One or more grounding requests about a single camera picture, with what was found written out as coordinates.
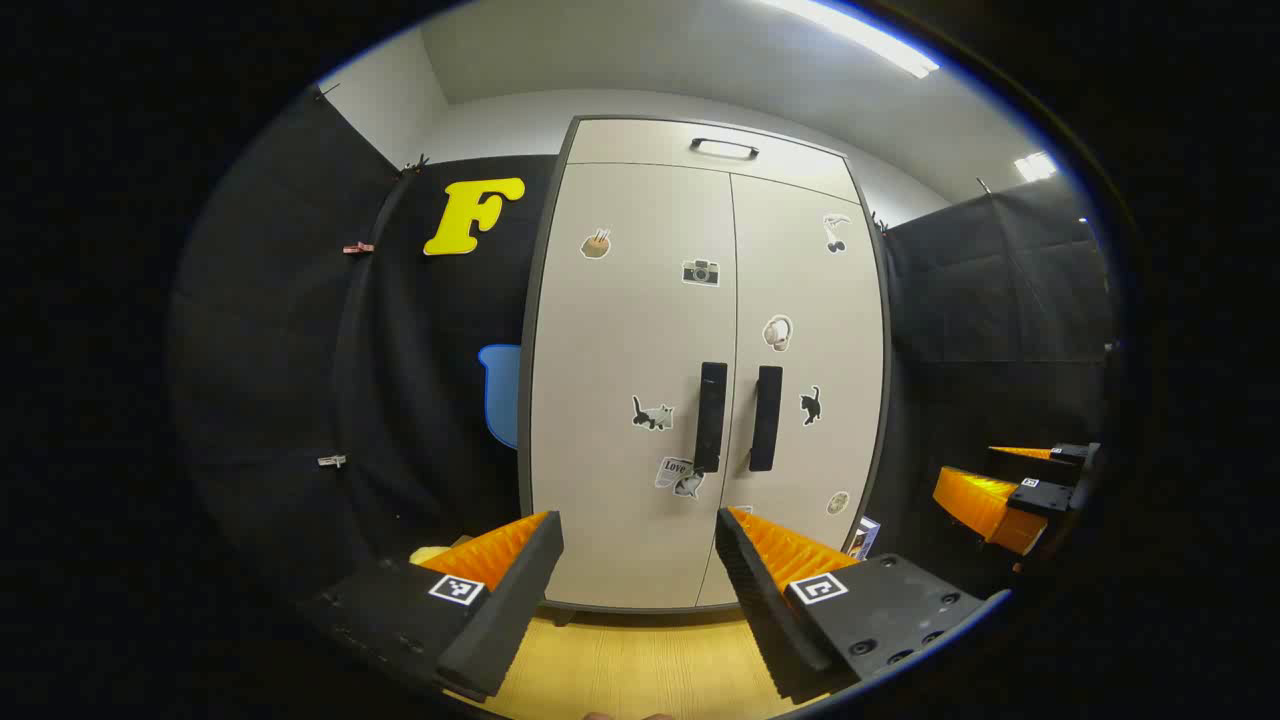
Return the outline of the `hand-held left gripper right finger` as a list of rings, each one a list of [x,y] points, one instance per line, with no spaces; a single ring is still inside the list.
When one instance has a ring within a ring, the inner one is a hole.
[[[927,665],[1010,598],[986,598],[899,553],[856,560],[741,509],[716,516],[716,551],[778,694],[852,700]]]

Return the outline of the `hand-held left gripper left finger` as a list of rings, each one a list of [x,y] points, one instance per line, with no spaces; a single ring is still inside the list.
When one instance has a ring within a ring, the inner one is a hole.
[[[398,682],[483,702],[500,689],[563,548],[559,512],[536,512],[431,559],[384,559],[300,611]]]

